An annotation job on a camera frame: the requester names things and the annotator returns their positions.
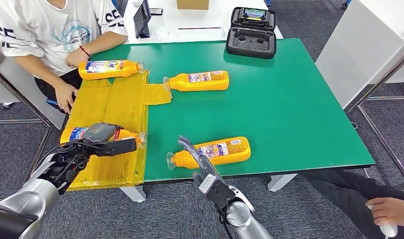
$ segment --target white t-shirt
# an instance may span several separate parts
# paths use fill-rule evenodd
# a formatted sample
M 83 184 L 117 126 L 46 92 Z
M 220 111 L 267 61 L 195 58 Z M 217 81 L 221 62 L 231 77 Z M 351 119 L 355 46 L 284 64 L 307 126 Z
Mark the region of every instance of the white t-shirt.
M 34 55 L 57 76 L 75 68 L 66 56 L 101 32 L 127 35 L 111 0 L 65 0 L 59 9 L 47 0 L 0 0 L 0 35 L 6 56 Z

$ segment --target white controller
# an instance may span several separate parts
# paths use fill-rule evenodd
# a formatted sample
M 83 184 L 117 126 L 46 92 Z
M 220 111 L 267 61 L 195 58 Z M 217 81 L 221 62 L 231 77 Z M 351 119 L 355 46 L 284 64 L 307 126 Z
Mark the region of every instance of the white controller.
M 368 208 L 372 210 L 373 205 L 369 205 Z M 386 236 L 386 238 L 393 238 L 397 236 L 397 233 L 399 231 L 397 225 L 392 224 L 379 225 L 379 229 L 381 229 L 382 233 Z

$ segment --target yellow tape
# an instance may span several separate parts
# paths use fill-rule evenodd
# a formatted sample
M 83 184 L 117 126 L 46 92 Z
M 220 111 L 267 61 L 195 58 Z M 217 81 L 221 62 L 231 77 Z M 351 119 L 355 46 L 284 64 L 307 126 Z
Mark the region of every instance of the yellow tape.
M 96 122 L 123 126 L 130 132 L 147 132 L 146 104 L 169 103 L 163 85 L 148 85 L 147 76 L 134 74 L 107 80 L 84 81 L 66 127 L 89 127 Z M 146 148 L 114 157 L 92 156 L 69 187 L 72 190 L 127 187 L 143 183 Z
M 164 84 L 148 84 L 143 94 L 143 104 L 147 106 L 171 103 L 171 92 L 165 89 Z

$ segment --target red bracelet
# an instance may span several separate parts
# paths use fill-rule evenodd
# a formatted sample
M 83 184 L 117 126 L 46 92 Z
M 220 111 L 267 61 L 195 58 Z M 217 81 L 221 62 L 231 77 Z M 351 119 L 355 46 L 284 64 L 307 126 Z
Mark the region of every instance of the red bracelet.
M 79 46 L 79 48 L 80 48 L 88 57 L 91 57 L 91 55 L 83 48 L 83 46 Z

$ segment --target gray carpet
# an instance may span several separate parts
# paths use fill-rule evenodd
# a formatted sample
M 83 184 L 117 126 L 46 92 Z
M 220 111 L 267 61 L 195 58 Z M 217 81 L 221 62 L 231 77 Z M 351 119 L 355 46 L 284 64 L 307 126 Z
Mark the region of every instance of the gray carpet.
M 342 0 L 274 0 L 277 25 L 284 37 L 302 39 L 316 59 L 343 11 Z M 119 1 L 124 13 L 126 1 Z M 381 95 L 404 94 L 404 84 L 385 85 Z M 400 155 L 404 164 L 404 102 L 371 102 L 365 109 Z M 0 119 L 34 118 L 22 104 L 11 109 L 0 105 Z M 374 178 L 388 185 L 403 182 L 396 166 L 360 113 L 350 114 L 358 133 L 377 166 Z M 39 124 L 0 125 L 0 200 L 22 185 L 44 129 Z M 50 137 L 49 147 L 58 135 Z M 254 216 L 271 233 L 283 239 L 358 239 L 359 230 L 335 206 L 323 199 L 302 177 L 297 176 L 281 191 L 267 191 L 268 177 L 229 180 L 254 205 Z M 40 239 L 225 239 L 211 203 L 193 184 L 145 185 L 147 201 L 128 199 L 119 189 L 67 192 L 43 225 Z

